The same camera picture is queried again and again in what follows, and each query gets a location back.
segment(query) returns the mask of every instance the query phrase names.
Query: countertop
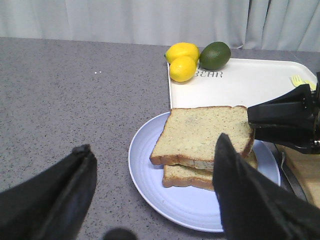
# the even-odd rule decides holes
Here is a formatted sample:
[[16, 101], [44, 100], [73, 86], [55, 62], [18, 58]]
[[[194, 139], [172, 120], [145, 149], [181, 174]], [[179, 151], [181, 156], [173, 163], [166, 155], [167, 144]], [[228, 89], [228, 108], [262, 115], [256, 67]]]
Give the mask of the countertop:
[[[137, 130], [170, 110], [168, 46], [0, 37], [0, 191], [90, 144], [98, 182], [79, 240], [115, 227], [140, 240], [224, 239], [157, 213], [137, 191], [128, 149]], [[319, 52], [232, 49], [232, 58], [298, 62], [314, 74]]]

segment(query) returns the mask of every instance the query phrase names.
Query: sandwich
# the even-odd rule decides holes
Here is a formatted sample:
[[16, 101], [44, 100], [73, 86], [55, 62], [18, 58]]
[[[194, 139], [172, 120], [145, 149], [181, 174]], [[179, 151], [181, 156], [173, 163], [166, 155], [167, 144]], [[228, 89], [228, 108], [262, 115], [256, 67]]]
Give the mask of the sandwich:
[[243, 158], [248, 157], [255, 136], [245, 106], [173, 108], [150, 155], [152, 164], [164, 165], [163, 186], [213, 190], [215, 148], [221, 133], [229, 135]]

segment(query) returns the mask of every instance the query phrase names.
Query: curtain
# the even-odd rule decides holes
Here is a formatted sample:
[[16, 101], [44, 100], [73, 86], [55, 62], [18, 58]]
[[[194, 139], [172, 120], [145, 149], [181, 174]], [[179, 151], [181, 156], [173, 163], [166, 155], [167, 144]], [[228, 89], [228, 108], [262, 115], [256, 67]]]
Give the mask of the curtain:
[[0, 37], [320, 52], [320, 0], [0, 0]]
[[243, 48], [320, 52], [320, 1], [251, 1]]

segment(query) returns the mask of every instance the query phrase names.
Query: lemon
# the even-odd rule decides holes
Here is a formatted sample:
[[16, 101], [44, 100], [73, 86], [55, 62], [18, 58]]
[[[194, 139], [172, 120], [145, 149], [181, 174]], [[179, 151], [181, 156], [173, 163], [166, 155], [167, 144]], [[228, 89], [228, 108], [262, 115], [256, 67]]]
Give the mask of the lemon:
[[185, 82], [196, 73], [197, 65], [190, 56], [180, 56], [172, 61], [169, 67], [169, 75], [176, 82]]
[[227, 44], [216, 41], [206, 46], [199, 58], [199, 66], [203, 69], [217, 70], [222, 68], [229, 61], [231, 51]]
[[165, 58], [169, 64], [181, 56], [189, 56], [197, 63], [200, 56], [199, 48], [193, 43], [179, 42], [172, 45], [165, 53]]

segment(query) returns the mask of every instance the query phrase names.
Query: plate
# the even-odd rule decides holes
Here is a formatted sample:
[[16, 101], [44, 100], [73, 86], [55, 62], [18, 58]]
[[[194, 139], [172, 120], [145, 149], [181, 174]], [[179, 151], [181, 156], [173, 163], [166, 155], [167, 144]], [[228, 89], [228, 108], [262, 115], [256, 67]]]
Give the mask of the plate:
[[[130, 175], [141, 196], [158, 213], [189, 229], [203, 232], [223, 232], [219, 203], [214, 191], [162, 185], [162, 165], [153, 165], [149, 156], [164, 129], [169, 112], [146, 122], [134, 135], [128, 153]], [[280, 185], [280, 173], [270, 150], [255, 140], [253, 151], [258, 170]]]

